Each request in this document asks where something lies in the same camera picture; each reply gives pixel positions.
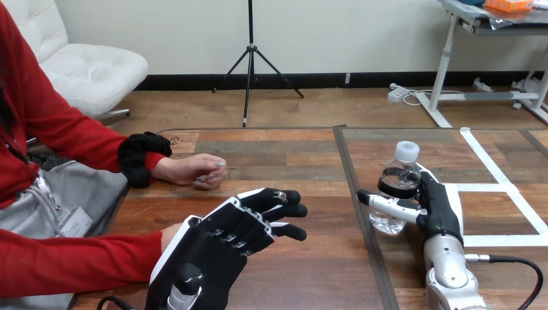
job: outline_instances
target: robotic hand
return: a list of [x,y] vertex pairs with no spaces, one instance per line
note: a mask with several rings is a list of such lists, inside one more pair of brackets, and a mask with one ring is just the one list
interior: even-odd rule
[[359,190],[359,201],[381,212],[415,223],[424,234],[427,300],[432,310],[488,309],[478,281],[467,269],[463,249],[462,209],[452,205],[445,186],[423,166],[417,200],[398,200]]
[[296,191],[264,188],[226,200],[204,218],[186,219],[154,267],[145,310],[223,310],[247,257],[275,238],[299,241],[306,231],[284,217],[303,218]]

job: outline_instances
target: orange box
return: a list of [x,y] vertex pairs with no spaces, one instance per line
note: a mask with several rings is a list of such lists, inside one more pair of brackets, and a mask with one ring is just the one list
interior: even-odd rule
[[485,6],[505,12],[530,11],[534,0],[485,0]]

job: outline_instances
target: white bottle cap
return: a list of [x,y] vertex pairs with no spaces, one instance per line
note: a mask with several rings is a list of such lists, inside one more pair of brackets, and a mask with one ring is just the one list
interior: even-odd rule
[[394,157],[404,163],[413,163],[419,157],[419,146],[411,141],[402,141],[395,147]]

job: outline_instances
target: wooden table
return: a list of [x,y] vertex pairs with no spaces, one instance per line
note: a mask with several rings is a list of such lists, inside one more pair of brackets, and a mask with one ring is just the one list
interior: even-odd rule
[[[430,169],[442,183],[487,183],[497,181],[459,130],[339,129],[352,159],[351,176],[356,187],[375,189],[384,159],[394,155],[397,142],[416,142],[421,150],[418,162]],[[517,186],[536,213],[548,223],[548,158],[529,138],[545,138],[548,131],[472,130],[487,154]],[[538,234],[529,220],[505,192],[461,192],[466,236]],[[404,235],[393,238],[372,230],[372,241],[382,252],[380,261],[392,309],[426,309],[425,264],[420,232],[408,225]],[[548,274],[548,247],[466,247],[465,253],[521,256],[538,264]],[[520,264],[469,265],[479,280],[480,294],[493,309],[517,309],[532,291],[536,275]],[[548,309],[546,289],[530,309]]]
[[[289,219],[308,232],[249,258],[227,309],[382,309],[333,129],[171,130],[173,158],[206,152],[229,163],[229,180],[212,192],[155,183],[132,189],[112,234],[147,234],[190,214],[204,216],[232,195],[261,187],[294,189],[309,213]],[[142,309],[146,285],[115,290]],[[76,309],[95,309],[81,296]]]
[[[474,137],[548,222],[548,133],[473,130]],[[419,161],[442,182],[496,183],[458,130],[233,129],[168,130],[173,157],[208,152],[229,163],[229,180],[213,192],[155,183],[128,193],[111,234],[147,234],[203,216],[234,194],[270,186],[295,189],[309,208],[291,220],[308,232],[304,243],[279,239],[253,255],[234,284],[228,309],[426,309],[420,234],[408,225],[398,238],[377,234],[350,193],[375,189],[395,144],[419,144]],[[465,235],[535,234],[506,193],[460,194]],[[466,253],[530,258],[548,274],[548,247],[466,248]],[[494,309],[516,309],[534,286],[520,265],[471,265],[480,293]],[[100,297],[122,296],[142,309],[146,285],[81,295],[75,309],[95,309]],[[530,309],[548,309],[544,291]]]

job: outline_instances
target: plastic bottle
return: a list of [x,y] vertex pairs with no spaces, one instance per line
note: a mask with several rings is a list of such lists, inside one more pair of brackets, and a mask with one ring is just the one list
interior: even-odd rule
[[[418,145],[410,141],[399,142],[394,159],[386,164],[379,178],[379,195],[413,200],[421,181],[420,168],[416,163],[418,156]],[[371,207],[369,219],[376,229],[391,235],[399,234],[406,223]]]

